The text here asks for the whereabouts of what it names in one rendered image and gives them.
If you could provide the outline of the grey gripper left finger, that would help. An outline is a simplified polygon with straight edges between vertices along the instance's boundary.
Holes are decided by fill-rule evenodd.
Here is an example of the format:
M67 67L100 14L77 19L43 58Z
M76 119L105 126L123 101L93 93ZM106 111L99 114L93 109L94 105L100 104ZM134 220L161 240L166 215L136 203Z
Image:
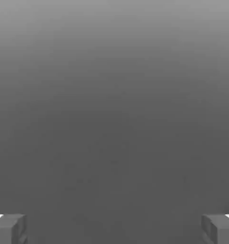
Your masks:
M0 244L28 244L27 215L0 213Z

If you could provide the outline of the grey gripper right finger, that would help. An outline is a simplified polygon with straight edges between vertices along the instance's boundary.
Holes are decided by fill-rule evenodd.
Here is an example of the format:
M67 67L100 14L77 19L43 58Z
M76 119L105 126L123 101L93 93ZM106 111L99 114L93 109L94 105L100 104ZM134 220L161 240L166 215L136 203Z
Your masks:
M229 244L229 214L201 216L203 244Z

